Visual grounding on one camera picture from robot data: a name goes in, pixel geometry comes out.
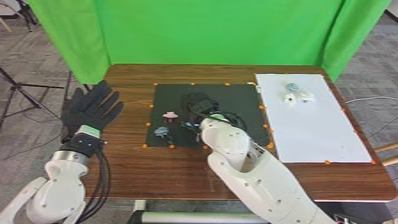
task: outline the white object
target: white object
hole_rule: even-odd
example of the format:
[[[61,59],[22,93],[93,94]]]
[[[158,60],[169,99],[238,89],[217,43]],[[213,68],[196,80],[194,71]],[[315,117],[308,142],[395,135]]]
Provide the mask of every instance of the white object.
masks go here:
[[[142,223],[268,223],[251,213],[213,213],[213,212],[144,212]]]
[[[32,198],[36,192],[41,189],[41,186],[46,183],[46,179],[39,177],[36,180],[30,181],[27,186],[23,187],[7,207],[4,208],[4,211],[0,213],[0,224],[13,224],[14,223],[14,216],[22,209],[22,206],[25,205],[29,199]]]
[[[286,163],[372,162],[370,153],[332,95],[315,74],[258,74],[279,159]],[[284,103],[286,84],[316,96],[311,103]]]
[[[288,103],[290,105],[295,105],[295,94],[293,93],[286,94],[284,103]]]
[[[46,163],[46,173],[50,180],[27,206],[29,219],[43,224],[64,219],[80,208],[85,196],[80,177],[87,173],[87,167],[73,161],[52,160]]]
[[[297,98],[300,99],[300,101],[302,101],[304,103],[308,103],[308,102],[315,102],[315,94],[313,94],[311,92],[308,92],[308,91],[304,91],[304,90],[299,90],[299,91],[295,92],[295,96],[297,96]]]
[[[332,224],[295,176],[267,150],[252,170],[240,172],[247,152],[258,145],[237,129],[210,118],[203,121],[203,141],[213,149],[208,164],[251,211],[274,224]]]
[[[228,123],[210,118],[203,120],[201,130],[206,145],[224,155],[224,157],[228,157],[231,166],[240,171],[251,145],[247,133]]]
[[[0,224],[13,224],[16,212],[27,203],[27,216],[36,224],[50,224],[64,220],[64,224],[77,223],[84,212],[85,188],[80,177],[87,174],[87,160],[84,154],[57,151],[46,163],[50,180],[39,177],[25,186],[2,213]]]

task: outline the green backdrop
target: green backdrop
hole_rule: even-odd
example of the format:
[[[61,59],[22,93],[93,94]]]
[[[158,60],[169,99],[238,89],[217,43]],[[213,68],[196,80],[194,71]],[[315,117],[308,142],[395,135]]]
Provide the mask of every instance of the green backdrop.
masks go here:
[[[389,1],[30,0],[30,4],[78,81],[93,84],[121,63],[318,65],[336,80]]]

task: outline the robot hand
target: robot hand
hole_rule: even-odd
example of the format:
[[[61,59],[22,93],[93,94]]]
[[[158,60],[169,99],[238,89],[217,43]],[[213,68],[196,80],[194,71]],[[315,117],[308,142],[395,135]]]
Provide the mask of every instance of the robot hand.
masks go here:
[[[119,92],[112,93],[107,81],[101,81],[87,94],[77,88],[73,98],[62,108],[64,135],[62,143],[71,140],[82,125],[103,131],[109,123],[117,117],[125,104],[117,102]]]

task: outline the tripod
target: tripod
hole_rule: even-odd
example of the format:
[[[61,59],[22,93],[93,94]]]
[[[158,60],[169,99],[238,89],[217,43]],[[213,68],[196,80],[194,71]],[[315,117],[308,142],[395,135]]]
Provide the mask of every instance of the tripod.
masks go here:
[[[59,86],[46,86],[46,85],[32,85],[32,84],[23,84],[20,82],[14,81],[9,73],[4,71],[2,67],[0,67],[0,73],[2,73],[2,78],[4,80],[9,82],[11,84],[11,88],[9,88],[9,98],[7,98],[7,102],[6,102],[6,108],[4,108],[4,113],[2,113],[2,117],[0,117],[0,130],[2,130],[2,125],[4,125],[4,120],[9,116],[27,112],[29,110],[32,109],[41,109],[43,112],[46,112],[48,114],[52,114],[52,116],[59,118],[59,115],[53,113],[53,111],[48,109],[48,107],[43,105],[43,99],[45,99],[45,96],[48,94],[48,90],[50,89],[64,89],[64,87],[59,87]],[[23,89],[23,86],[29,86],[29,87],[38,87],[38,88],[46,88],[45,90],[45,93],[41,95],[41,98],[39,100],[34,98],[34,96],[29,94],[27,90]],[[11,101],[13,101],[13,96],[14,96],[14,93],[20,92],[22,93],[22,96],[25,97],[25,99],[29,100],[30,104],[32,104],[32,107],[29,107],[27,109],[23,109],[22,111],[7,114],[9,112],[9,106],[11,106]]]

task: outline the white board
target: white board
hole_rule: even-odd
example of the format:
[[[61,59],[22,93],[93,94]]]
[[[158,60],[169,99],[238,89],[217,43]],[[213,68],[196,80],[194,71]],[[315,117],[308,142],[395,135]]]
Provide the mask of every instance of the white board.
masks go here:
[[[286,163],[368,163],[372,156],[322,75],[258,74],[258,86],[274,130],[279,159]],[[315,102],[284,102],[286,85],[315,94]]]

